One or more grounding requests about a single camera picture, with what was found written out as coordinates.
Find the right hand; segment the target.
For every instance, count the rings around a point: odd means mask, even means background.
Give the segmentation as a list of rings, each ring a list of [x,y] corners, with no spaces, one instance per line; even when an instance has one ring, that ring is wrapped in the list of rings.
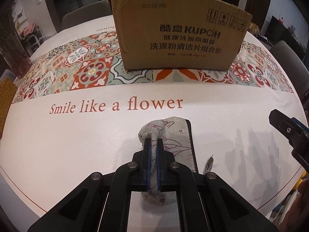
[[[279,224],[279,231],[288,231],[297,221],[302,209],[301,206],[304,202],[304,194],[308,189],[308,180],[303,181],[297,188],[299,195],[295,199],[289,211],[286,213],[283,221]]]

